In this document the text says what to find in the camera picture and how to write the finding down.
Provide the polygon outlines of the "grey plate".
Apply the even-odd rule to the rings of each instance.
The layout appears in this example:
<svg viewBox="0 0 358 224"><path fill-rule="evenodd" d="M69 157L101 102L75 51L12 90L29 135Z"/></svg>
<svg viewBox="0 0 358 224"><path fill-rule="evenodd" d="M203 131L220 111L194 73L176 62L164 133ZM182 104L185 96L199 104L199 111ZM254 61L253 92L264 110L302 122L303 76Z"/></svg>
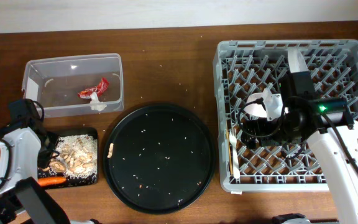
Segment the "grey plate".
<svg viewBox="0 0 358 224"><path fill-rule="evenodd" d="M294 47L288 48L288 65L291 73L307 72L308 67L301 52Z"/></svg>

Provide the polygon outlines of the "red snack wrapper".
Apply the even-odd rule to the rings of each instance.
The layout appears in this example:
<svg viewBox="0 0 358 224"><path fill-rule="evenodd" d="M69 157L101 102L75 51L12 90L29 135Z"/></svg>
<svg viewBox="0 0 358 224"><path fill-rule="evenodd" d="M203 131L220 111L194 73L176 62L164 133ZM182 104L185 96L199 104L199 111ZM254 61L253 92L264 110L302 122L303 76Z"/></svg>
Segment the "red snack wrapper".
<svg viewBox="0 0 358 224"><path fill-rule="evenodd" d="M108 88L109 82L105 78L102 78L98 85L79 91L77 95L81 99L90 99L93 93L97 96L101 96Z"/></svg>

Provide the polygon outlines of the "brown food lump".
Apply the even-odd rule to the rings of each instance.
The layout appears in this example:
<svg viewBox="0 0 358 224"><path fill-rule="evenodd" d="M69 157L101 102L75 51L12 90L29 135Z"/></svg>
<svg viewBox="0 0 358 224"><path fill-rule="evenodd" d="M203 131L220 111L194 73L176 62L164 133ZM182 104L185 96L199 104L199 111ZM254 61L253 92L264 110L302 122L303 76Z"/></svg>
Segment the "brown food lump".
<svg viewBox="0 0 358 224"><path fill-rule="evenodd" d="M51 170L53 170L56 173L64 173L66 172L66 166L64 163L60 161L52 161L49 164Z"/></svg>

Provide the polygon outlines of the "pink bowl with food scraps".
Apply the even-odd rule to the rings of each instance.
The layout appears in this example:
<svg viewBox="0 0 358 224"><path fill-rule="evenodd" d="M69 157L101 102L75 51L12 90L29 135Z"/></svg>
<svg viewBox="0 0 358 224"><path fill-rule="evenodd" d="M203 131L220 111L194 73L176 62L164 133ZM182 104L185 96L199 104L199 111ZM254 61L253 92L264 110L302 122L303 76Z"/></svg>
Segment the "pink bowl with food scraps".
<svg viewBox="0 0 358 224"><path fill-rule="evenodd" d="M248 98L246 103L253 102L259 98L263 97L263 93L253 93ZM266 118L267 112L264 109L264 107L260 104L253 103L244 108L244 111L252 116L260 117L260 118Z"/></svg>

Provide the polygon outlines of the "orange carrot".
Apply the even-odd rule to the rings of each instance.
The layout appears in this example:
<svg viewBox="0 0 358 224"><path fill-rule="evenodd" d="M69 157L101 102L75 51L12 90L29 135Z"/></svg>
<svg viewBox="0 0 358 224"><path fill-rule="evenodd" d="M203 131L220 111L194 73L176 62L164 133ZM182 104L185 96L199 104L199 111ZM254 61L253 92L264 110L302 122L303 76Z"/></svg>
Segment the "orange carrot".
<svg viewBox="0 0 358 224"><path fill-rule="evenodd" d="M38 179L38 184L41 187L48 187L53 185L63 184L67 181L65 177L45 177Z"/></svg>

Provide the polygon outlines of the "white tissue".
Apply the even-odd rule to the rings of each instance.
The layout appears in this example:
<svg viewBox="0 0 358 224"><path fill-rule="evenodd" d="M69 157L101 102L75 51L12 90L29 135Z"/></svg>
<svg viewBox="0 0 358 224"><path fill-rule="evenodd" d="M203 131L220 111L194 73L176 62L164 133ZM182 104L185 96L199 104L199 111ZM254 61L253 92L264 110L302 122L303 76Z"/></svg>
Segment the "white tissue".
<svg viewBox="0 0 358 224"><path fill-rule="evenodd" d="M98 98L98 95L96 92L93 92L90 95L90 98L91 98L91 101L90 101L89 105L90 105L91 110L101 112L107 107L107 105L105 103L99 101L99 98Z"/></svg>

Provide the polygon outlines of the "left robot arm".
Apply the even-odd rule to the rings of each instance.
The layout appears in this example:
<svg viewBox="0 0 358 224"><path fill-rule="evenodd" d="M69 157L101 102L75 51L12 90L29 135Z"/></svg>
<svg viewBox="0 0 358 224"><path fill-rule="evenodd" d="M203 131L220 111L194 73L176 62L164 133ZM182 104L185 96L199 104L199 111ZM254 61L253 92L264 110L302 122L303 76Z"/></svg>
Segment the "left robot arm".
<svg viewBox="0 0 358 224"><path fill-rule="evenodd" d="M57 133L43 127L44 109L30 99L8 106L11 122L0 128L0 223L10 223L27 212L28 223L71 223L64 210L41 186L39 169L58 157L58 140L87 135L98 138L94 128L68 129Z"/></svg>

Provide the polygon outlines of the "wooden chopstick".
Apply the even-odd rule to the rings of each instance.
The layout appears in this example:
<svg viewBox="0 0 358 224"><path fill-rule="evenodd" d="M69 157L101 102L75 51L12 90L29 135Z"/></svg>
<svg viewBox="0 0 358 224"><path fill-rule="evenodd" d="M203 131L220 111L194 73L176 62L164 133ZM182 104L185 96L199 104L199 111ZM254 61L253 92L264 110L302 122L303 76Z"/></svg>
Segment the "wooden chopstick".
<svg viewBox="0 0 358 224"><path fill-rule="evenodd" d="M227 141L227 151L228 151L228 164L229 164L229 173L230 175L232 176L233 175L233 170L232 170L232 157L231 157L231 144L230 144L230 141L229 141L229 126L227 126L227 129L226 129L226 141Z"/></svg>

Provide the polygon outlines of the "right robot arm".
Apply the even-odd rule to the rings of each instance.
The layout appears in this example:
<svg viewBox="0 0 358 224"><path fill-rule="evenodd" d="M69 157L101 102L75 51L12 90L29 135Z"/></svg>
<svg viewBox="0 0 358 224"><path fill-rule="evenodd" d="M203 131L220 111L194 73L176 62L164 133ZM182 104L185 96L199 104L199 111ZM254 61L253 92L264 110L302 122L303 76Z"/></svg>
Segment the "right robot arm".
<svg viewBox="0 0 358 224"><path fill-rule="evenodd" d="M343 98L320 98L309 72L284 75L276 95L252 94L240 112L266 112L237 123L243 136L286 145L305 143L319 162L333 197L340 223L358 223L358 121Z"/></svg>

